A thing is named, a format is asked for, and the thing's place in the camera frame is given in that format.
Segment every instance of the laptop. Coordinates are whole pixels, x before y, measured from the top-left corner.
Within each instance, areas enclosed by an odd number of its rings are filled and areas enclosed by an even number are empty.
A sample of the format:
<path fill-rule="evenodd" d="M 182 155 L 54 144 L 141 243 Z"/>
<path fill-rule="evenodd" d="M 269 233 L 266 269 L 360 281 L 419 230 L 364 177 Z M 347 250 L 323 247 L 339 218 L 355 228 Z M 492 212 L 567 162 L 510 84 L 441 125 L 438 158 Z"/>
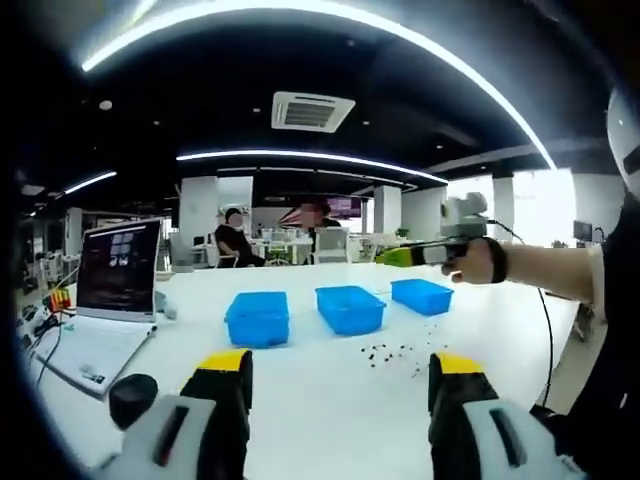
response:
<path fill-rule="evenodd" d="M 121 223 L 84 235 L 77 315 L 63 318 L 60 331 L 49 330 L 36 353 L 89 394 L 104 395 L 156 328 L 160 224 L 160 219 Z"/>

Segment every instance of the ceiling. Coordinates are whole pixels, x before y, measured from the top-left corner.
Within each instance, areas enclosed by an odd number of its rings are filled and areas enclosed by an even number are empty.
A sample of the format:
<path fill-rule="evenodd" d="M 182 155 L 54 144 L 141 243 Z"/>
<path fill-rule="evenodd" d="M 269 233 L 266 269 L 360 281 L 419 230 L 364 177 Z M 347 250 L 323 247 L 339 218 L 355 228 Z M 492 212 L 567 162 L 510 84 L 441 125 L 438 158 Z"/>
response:
<path fill-rule="evenodd" d="M 96 45 L 194 2 L 87 3 L 27 2 L 35 35 L 27 44 L 26 73 L 37 80 L 30 84 L 19 160 L 23 181 L 44 190 L 23 198 L 25 212 L 45 203 L 54 209 L 162 210 L 174 201 L 180 178 L 248 172 L 233 168 L 262 167 L 256 202 L 302 191 L 352 194 L 389 182 L 404 189 L 440 185 L 318 158 L 176 161 L 209 151 L 322 152 L 431 169 L 446 179 L 547 167 L 530 138 L 478 85 L 388 32 L 317 13 L 231 12 L 153 33 L 85 73 L 79 59 Z M 513 0 L 341 3 L 398 21 L 463 59 L 512 103 L 559 167 L 615 173 L 605 142 L 607 82 L 547 11 Z M 144 7 L 134 20 L 131 5 Z M 356 103 L 335 133 L 274 130 L 276 91 Z M 109 110 L 100 108 L 104 100 L 111 102 Z M 496 151 L 519 153 L 492 156 Z M 453 166 L 443 170 L 445 165 Z M 311 171 L 291 170 L 296 168 Z M 116 177 L 56 198 L 112 170 Z"/>

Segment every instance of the black sleeve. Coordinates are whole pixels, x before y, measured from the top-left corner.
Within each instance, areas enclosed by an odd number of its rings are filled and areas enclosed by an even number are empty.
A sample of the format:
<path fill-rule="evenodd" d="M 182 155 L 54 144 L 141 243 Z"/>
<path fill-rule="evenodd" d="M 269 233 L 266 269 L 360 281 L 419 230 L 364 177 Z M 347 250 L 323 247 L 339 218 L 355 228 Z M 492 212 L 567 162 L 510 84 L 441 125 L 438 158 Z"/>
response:
<path fill-rule="evenodd" d="M 224 242 L 227 247 L 233 248 L 231 246 L 233 240 L 231 240 L 231 236 L 229 235 L 230 233 L 233 233 L 231 231 L 231 227 L 228 227 L 227 225 L 220 225 L 216 228 L 216 231 L 213 234 L 216 237 L 216 243 Z"/>

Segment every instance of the black round knob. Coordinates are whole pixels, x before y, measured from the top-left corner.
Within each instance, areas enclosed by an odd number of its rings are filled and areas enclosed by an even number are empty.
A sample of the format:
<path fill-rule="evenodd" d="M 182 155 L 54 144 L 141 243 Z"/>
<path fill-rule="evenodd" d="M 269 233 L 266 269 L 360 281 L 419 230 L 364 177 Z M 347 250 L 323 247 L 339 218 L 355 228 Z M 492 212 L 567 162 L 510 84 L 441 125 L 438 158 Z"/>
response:
<path fill-rule="evenodd" d="M 146 412 L 158 395 L 153 377 L 135 373 L 118 380 L 109 391 L 109 413 L 120 430 L 126 430 Z"/>

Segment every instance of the black ceiling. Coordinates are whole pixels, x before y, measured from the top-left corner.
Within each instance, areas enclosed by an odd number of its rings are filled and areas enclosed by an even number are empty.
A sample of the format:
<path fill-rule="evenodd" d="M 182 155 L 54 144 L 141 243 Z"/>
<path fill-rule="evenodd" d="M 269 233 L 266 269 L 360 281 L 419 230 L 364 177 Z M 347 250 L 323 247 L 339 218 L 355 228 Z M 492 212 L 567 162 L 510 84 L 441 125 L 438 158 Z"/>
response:
<path fill-rule="evenodd" d="M 463 58 L 511 101 L 543 142 L 606 137 L 604 76 L 556 22 L 529 2 L 359 4 L 378 12 L 387 8 L 393 18 Z M 26 210 L 50 201 L 47 192 L 109 170 L 118 176 L 77 192 L 65 205 L 116 209 L 156 202 L 160 208 L 163 199 L 175 195 L 180 177 L 230 167 L 302 167 L 402 180 L 419 188 L 435 185 L 397 172 L 311 159 L 175 161 L 178 155 L 204 151 L 325 152 L 421 170 L 530 143 L 477 85 L 404 39 L 302 12 L 215 17 L 143 38 L 86 74 L 72 61 L 68 46 L 51 48 L 50 39 L 44 46 L 37 43 L 26 67 L 37 80 L 30 85 L 32 111 L 19 160 L 25 182 L 46 190 L 26 199 Z M 274 130 L 273 94 L 282 90 L 349 98 L 356 106 L 334 134 Z M 113 107 L 101 110 L 103 100 Z M 551 154 L 559 166 L 613 172 L 606 149 Z M 439 175 L 545 166 L 533 154 Z M 363 184 L 380 183 L 303 172 L 263 171 L 260 176 L 259 196 L 303 188 L 349 194 Z"/>

